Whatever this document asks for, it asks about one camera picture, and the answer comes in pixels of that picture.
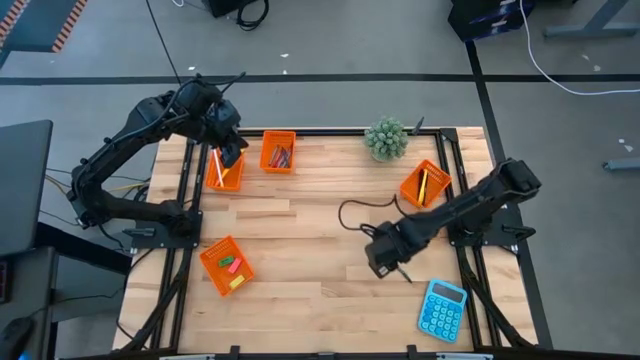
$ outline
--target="blue calculator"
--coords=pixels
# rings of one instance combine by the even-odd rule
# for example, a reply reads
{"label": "blue calculator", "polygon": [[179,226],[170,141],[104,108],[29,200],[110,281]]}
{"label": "blue calculator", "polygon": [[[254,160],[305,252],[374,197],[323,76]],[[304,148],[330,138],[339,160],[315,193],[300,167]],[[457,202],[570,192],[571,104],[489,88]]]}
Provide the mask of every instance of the blue calculator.
{"label": "blue calculator", "polygon": [[455,343],[467,292],[442,280],[431,280],[424,295],[418,329],[442,341]]}

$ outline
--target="wooden tabletop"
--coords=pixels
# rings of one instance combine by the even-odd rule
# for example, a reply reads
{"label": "wooden tabletop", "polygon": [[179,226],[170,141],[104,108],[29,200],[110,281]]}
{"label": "wooden tabletop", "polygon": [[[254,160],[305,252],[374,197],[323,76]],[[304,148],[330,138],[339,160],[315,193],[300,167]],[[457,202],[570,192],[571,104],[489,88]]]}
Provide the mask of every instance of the wooden tabletop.
{"label": "wooden tabletop", "polygon": [[[473,186],[493,167],[487,142],[480,127],[458,128],[458,135],[466,176]],[[398,273],[379,280],[364,253],[370,239],[343,229],[337,218],[342,201],[388,202],[421,160],[438,164],[432,136],[412,137],[406,156],[391,163],[374,161],[360,137],[298,137],[291,175],[261,170],[262,140],[247,140],[241,190],[203,191],[202,242],[191,264],[180,353],[227,353],[232,345],[240,345],[241,352],[247,353],[404,352],[408,344],[415,344],[418,351],[472,350],[466,314],[455,344],[417,329],[429,280],[460,286],[455,251],[446,231],[404,265],[414,280],[409,284]],[[178,136],[160,144],[149,201],[176,197],[184,149],[185,139]],[[453,169],[449,146],[447,157]],[[457,174],[451,175],[454,191],[459,193]],[[193,185],[195,175],[190,178]],[[443,194],[435,205],[444,201]],[[401,206],[407,212],[416,211],[404,200]],[[394,207],[348,205],[344,210],[350,225],[377,226],[399,218]],[[198,254],[227,235],[236,239],[256,275],[222,298]],[[129,332],[139,329],[156,304],[165,253],[154,251],[129,277],[120,315]],[[495,302],[525,339],[536,342],[515,256],[485,248],[484,257]],[[479,301],[476,304],[483,342],[489,344],[484,310]],[[168,344],[168,333],[164,331],[163,344]],[[127,341],[118,332],[114,347]]]}

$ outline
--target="orange basket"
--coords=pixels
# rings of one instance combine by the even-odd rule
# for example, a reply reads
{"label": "orange basket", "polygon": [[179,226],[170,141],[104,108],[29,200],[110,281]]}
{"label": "orange basket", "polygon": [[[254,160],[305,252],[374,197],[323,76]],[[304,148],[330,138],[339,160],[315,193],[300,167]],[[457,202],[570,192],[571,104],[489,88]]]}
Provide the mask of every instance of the orange basket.
{"label": "orange basket", "polygon": [[220,173],[222,174],[222,182],[224,186],[218,181],[218,170],[216,169],[216,161],[213,158],[213,151],[211,151],[211,159],[209,160],[209,171],[207,172],[207,187],[218,191],[239,191],[240,180],[242,179],[242,169],[244,168],[244,155],[241,155],[238,161],[230,169],[225,169],[222,166],[222,160],[220,163]]}
{"label": "orange basket", "polygon": [[[278,168],[272,163],[272,158],[276,157],[276,147],[291,150],[289,167]],[[296,145],[296,133],[294,131],[265,131],[262,137],[262,153],[260,154],[260,168],[266,172],[290,174],[293,170],[294,147]]]}
{"label": "orange basket", "polygon": [[[242,260],[240,267],[238,267],[233,274],[229,272],[230,265],[226,265],[224,267],[218,266],[218,262],[228,256],[233,256],[234,259]],[[209,274],[209,278],[216,288],[218,288],[218,292],[220,292],[220,295],[222,296],[231,294],[240,286],[253,279],[253,269],[251,269],[251,265],[249,265],[247,259],[245,259],[242,251],[240,251],[240,248],[231,235],[216,242],[207,250],[202,252],[200,254],[200,262],[204,265],[204,268]],[[230,284],[237,279],[238,276],[243,276],[244,280],[235,288],[232,288]]]}
{"label": "orange basket", "polygon": [[[424,195],[424,202],[420,204],[418,201],[420,192],[420,170],[425,169],[429,177],[427,178],[427,188]],[[418,208],[426,208],[442,193],[442,191],[451,183],[451,176],[435,166],[429,160],[423,160],[418,167],[407,177],[400,185],[400,193],[411,204]]]}

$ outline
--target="yellow eraser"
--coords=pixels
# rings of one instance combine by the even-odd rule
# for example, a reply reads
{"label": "yellow eraser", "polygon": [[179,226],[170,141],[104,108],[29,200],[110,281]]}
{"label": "yellow eraser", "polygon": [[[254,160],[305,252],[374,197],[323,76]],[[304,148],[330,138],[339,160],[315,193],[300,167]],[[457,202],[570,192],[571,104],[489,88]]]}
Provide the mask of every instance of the yellow eraser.
{"label": "yellow eraser", "polygon": [[232,289],[235,289],[238,287],[238,285],[242,284],[242,282],[244,281],[244,276],[240,275],[237,278],[235,278],[230,284],[229,286],[231,286]]}

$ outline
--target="potted plant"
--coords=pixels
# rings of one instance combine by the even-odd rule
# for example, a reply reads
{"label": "potted plant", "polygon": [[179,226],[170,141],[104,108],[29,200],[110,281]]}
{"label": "potted plant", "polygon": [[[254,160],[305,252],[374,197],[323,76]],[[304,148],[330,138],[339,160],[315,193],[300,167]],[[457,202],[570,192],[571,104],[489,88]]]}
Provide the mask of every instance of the potted plant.
{"label": "potted plant", "polygon": [[371,156],[381,162],[401,158],[409,139],[402,131],[404,126],[392,117],[384,117],[364,131],[364,142]]}

